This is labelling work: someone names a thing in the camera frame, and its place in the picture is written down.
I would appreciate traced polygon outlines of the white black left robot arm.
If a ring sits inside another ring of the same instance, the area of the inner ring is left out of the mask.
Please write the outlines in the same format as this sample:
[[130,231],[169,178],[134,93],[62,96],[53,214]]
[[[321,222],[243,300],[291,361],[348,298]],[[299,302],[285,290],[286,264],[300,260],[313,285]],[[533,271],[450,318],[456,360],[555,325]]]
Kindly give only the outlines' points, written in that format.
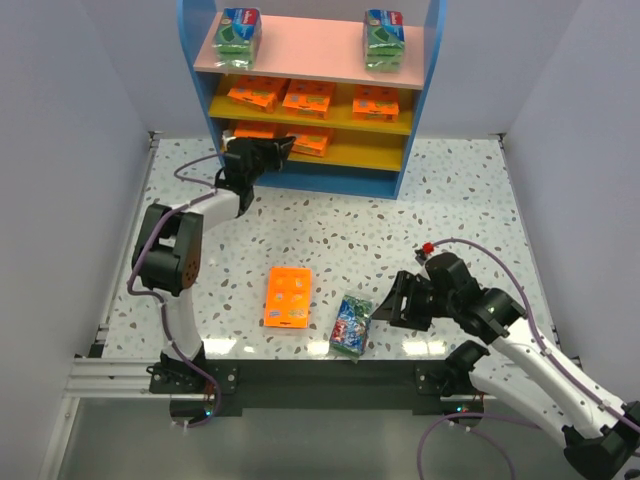
[[234,137],[217,155],[221,168],[213,181],[183,173],[188,167],[213,159],[213,154],[174,171],[176,178],[204,186],[205,193],[177,206],[155,203],[144,213],[127,290],[132,296],[148,296],[158,302],[165,340],[158,366],[182,385],[194,386],[198,391],[219,390],[206,367],[192,299],[192,287],[201,267],[203,236],[246,213],[254,200],[257,180],[283,169],[294,142],[293,136]]

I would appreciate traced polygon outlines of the orange sponge box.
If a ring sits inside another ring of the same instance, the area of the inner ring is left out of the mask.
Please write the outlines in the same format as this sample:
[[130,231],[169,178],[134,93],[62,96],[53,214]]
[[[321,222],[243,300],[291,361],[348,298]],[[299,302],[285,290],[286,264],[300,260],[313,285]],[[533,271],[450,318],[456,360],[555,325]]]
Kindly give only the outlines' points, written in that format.
[[284,98],[289,80],[286,78],[240,76],[227,96],[235,103],[264,113],[273,113]]
[[273,139],[277,129],[278,125],[272,122],[239,120],[235,125],[234,136]]
[[334,130],[315,126],[291,126],[287,135],[295,138],[293,152],[324,157],[333,139]]
[[282,106],[292,115],[326,120],[335,89],[333,82],[293,79]]
[[304,329],[308,327],[312,272],[302,267],[272,267],[269,272],[264,326]]
[[398,90],[391,87],[356,85],[352,101],[354,120],[396,122],[400,113]]

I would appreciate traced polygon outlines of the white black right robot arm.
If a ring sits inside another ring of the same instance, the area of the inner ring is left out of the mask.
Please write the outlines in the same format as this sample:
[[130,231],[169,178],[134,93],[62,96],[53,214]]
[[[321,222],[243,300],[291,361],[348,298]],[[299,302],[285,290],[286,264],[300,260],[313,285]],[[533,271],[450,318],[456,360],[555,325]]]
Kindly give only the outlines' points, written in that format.
[[520,302],[480,286],[455,254],[417,257],[421,272],[399,272],[373,319],[420,331],[453,320],[470,338],[430,377],[443,396],[465,388],[492,395],[554,438],[582,477],[614,478],[639,450],[639,404],[591,380]]

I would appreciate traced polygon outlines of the green sponge pack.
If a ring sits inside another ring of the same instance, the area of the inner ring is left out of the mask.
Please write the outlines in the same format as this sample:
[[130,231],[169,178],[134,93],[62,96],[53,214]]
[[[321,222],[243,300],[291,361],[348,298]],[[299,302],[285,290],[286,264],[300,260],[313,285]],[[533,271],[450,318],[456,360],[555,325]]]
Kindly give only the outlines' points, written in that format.
[[363,21],[363,58],[373,72],[398,73],[404,61],[406,41],[401,12],[368,9]]
[[218,67],[252,70],[262,39],[261,11],[253,7],[225,8],[212,47]]
[[367,346],[373,311],[369,297],[346,293],[329,336],[329,350],[357,363]]

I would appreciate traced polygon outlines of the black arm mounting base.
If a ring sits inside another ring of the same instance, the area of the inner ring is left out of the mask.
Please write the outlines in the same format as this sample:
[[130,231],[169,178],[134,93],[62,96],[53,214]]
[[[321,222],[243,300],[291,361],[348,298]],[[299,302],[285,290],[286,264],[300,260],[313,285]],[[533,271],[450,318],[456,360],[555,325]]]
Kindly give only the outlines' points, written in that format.
[[148,367],[149,391],[170,399],[174,419],[239,417],[249,409],[482,412],[487,395],[447,381],[442,360],[209,360],[207,379],[175,360]]

